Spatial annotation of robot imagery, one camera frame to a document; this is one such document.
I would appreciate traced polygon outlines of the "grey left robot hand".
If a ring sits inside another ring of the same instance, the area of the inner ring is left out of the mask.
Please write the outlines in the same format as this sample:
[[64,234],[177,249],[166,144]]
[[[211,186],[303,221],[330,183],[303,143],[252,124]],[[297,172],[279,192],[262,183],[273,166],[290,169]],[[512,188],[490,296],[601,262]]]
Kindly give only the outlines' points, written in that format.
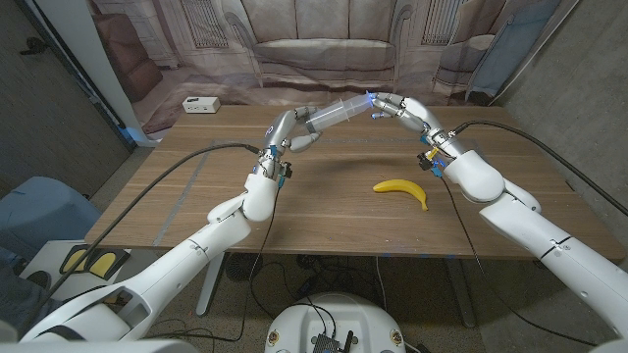
[[313,106],[303,106],[287,110],[273,120],[266,131],[258,162],[245,183],[246,188],[260,177],[272,181],[278,177],[291,178],[291,164],[282,162],[281,158],[288,150],[292,153],[307,150],[320,138],[322,132],[316,132],[310,123],[310,116],[317,111]]

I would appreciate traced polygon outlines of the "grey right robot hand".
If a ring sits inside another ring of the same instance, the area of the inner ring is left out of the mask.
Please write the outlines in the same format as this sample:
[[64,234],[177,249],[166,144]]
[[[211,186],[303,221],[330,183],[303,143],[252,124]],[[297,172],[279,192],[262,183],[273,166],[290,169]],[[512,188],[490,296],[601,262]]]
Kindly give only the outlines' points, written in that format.
[[467,152],[436,115],[418,100],[387,92],[370,93],[370,98],[373,107],[381,112],[380,118],[394,118],[406,129],[418,133],[449,162]]

